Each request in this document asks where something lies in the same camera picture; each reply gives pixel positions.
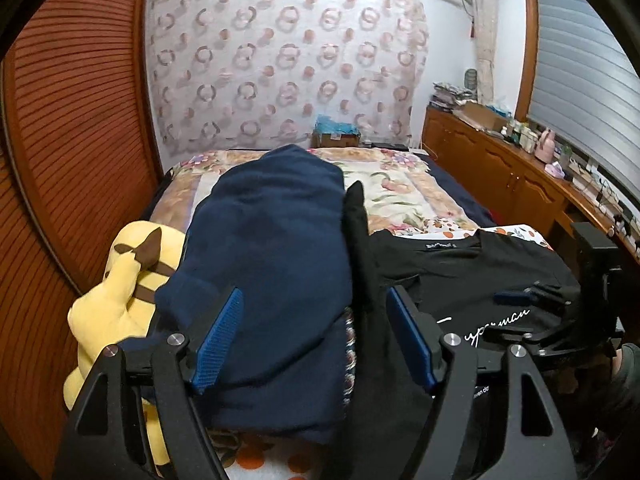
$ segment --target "window blind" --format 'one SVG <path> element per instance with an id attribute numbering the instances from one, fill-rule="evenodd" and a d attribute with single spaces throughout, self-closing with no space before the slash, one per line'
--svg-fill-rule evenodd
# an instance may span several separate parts
<path id="1" fill-rule="evenodd" d="M 593 157 L 640 199 L 640 79 L 586 0 L 538 0 L 529 118 Z"/>

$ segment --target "stuffed animal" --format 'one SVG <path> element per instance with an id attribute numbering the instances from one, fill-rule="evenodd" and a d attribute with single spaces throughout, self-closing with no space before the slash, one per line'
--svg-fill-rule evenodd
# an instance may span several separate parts
<path id="1" fill-rule="evenodd" d="M 127 337 L 144 337 L 155 311 L 154 293 L 180 262 L 184 234 L 146 221 L 125 226 L 111 246 L 102 283 L 76 300 L 66 319 L 78 340 L 78 368 L 66 378 L 63 394 L 71 409 L 102 349 Z M 158 410 L 143 401 L 154 462 L 169 462 Z"/>

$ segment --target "metal screw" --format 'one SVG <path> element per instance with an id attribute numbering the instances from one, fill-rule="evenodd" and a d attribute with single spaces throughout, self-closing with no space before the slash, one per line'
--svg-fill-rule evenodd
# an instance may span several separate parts
<path id="1" fill-rule="evenodd" d="M 102 355 L 106 357 L 113 357 L 118 353 L 118 345 L 108 345 L 102 350 Z"/>
<path id="2" fill-rule="evenodd" d="M 184 335 L 181 334 L 180 332 L 176 332 L 175 334 L 171 334 L 166 341 L 171 345 L 171 346 L 180 346 L 182 343 L 184 343 Z"/>
<path id="3" fill-rule="evenodd" d="M 509 350 L 511 350 L 511 353 L 516 357 L 524 357 L 527 355 L 527 349 L 522 345 L 511 345 Z"/>
<path id="4" fill-rule="evenodd" d="M 458 346 L 462 342 L 462 339 L 460 339 L 460 336 L 458 334 L 454 334 L 452 332 L 449 334 L 445 334 L 444 342 L 450 346 Z"/>

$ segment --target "pink bottle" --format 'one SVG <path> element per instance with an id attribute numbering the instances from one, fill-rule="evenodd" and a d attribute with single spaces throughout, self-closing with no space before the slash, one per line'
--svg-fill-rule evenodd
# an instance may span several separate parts
<path id="1" fill-rule="evenodd" d="M 554 160 L 556 150 L 556 134 L 547 128 L 540 136 L 538 147 L 536 148 L 536 158 L 545 164 L 551 164 Z"/>

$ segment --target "wooden cabinet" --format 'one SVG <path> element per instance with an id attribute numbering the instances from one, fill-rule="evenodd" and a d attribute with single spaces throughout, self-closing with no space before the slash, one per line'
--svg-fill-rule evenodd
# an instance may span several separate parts
<path id="1" fill-rule="evenodd" d="M 543 165 L 477 132 L 450 114 L 430 110 L 422 136 L 436 163 L 503 224 L 528 224 L 547 236 L 566 198 Z"/>
<path id="2" fill-rule="evenodd" d="M 510 224 L 528 224 L 542 234 L 551 230 L 564 205 L 564 196 L 531 170 L 516 176 L 511 186 Z"/>

